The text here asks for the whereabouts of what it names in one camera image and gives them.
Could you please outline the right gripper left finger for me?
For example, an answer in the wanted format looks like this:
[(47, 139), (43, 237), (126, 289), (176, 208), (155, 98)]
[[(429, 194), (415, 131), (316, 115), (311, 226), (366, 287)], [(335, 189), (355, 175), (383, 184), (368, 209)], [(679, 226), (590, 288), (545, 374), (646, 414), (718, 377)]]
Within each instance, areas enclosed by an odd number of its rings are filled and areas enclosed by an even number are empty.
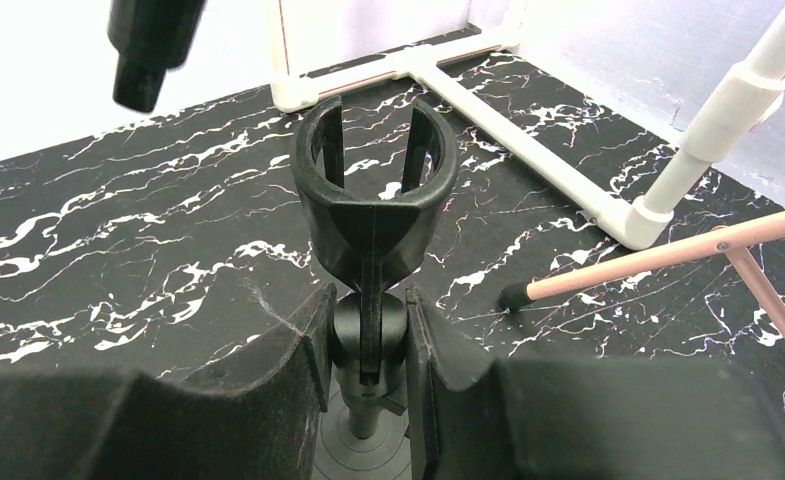
[(308, 479), (336, 289), (179, 382), (0, 367), (0, 479)]

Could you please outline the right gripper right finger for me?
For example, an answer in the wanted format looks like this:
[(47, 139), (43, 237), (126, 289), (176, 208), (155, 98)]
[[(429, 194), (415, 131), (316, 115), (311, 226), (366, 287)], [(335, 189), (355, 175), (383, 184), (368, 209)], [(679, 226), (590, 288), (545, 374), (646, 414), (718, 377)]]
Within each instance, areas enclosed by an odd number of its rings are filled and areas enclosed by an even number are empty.
[(406, 291), (417, 479), (785, 479), (785, 429), (713, 359), (513, 356)]

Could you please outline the black microphone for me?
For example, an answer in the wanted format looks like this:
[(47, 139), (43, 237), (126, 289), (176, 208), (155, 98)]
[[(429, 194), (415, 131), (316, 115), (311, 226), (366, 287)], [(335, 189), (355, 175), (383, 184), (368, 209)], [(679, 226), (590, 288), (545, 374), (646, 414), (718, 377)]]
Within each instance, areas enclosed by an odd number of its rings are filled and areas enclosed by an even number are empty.
[(107, 35), (118, 52), (115, 103), (151, 113), (164, 77), (189, 54), (205, 0), (114, 0)]

